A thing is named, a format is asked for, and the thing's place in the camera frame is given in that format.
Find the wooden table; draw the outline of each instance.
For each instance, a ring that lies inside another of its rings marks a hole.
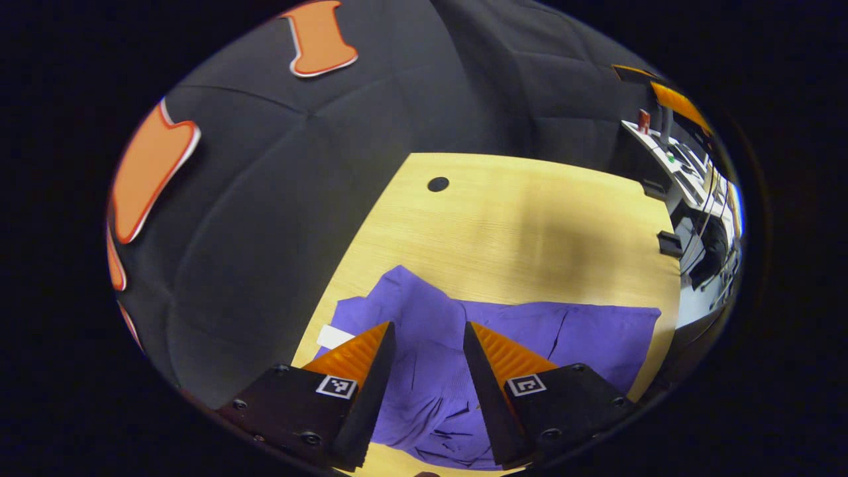
[[[434,177],[447,177],[449,186],[431,192]],[[659,308],[647,359],[628,392],[638,400],[678,320],[679,262],[660,254],[662,230],[672,231],[666,206],[623,177],[542,160],[411,154],[338,264],[292,364],[302,367],[315,356],[339,300],[366,296],[385,272],[403,265],[457,300]],[[474,474],[371,444],[356,475],[422,471]]]

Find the qr-like tag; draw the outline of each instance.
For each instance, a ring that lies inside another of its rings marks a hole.
[[[521,376],[520,378],[507,379],[506,382],[510,384],[512,395],[515,397],[524,396],[526,394],[532,394],[534,392],[540,392],[548,389],[544,387],[544,384],[542,384],[542,380],[539,379],[536,374],[531,374],[529,376]]]
[[[355,389],[356,381],[328,375],[323,381],[321,381],[321,385],[318,386],[318,389],[315,390],[315,392],[327,396],[350,399],[350,397],[354,394]]]

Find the black fabric wall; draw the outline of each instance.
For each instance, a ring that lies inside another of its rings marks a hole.
[[[173,120],[203,136],[139,237],[118,245],[119,299],[153,365],[209,407],[290,362],[409,153],[604,171],[618,121],[656,111],[610,65],[655,68],[528,0],[359,0],[336,13],[359,51],[350,67],[297,78],[288,22],[270,19],[166,96]]]

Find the wrinkled fabric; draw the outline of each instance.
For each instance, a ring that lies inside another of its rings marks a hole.
[[[557,364],[584,362],[626,393],[642,367],[656,308],[452,300],[401,266],[367,297],[338,302],[331,325],[360,334],[395,324],[397,347],[373,442],[455,469],[494,463],[462,341],[480,323]],[[321,348],[316,357],[328,352]]]

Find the purple shirt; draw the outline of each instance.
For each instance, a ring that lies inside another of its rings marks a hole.
[[[395,324],[394,363],[371,441],[434,465],[501,470],[462,351],[466,321],[556,365],[584,362],[626,393],[659,316],[656,308],[452,300],[398,266],[366,298],[339,301],[331,325],[356,335],[386,321]],[[328,351],[322,347],[315,357]]]

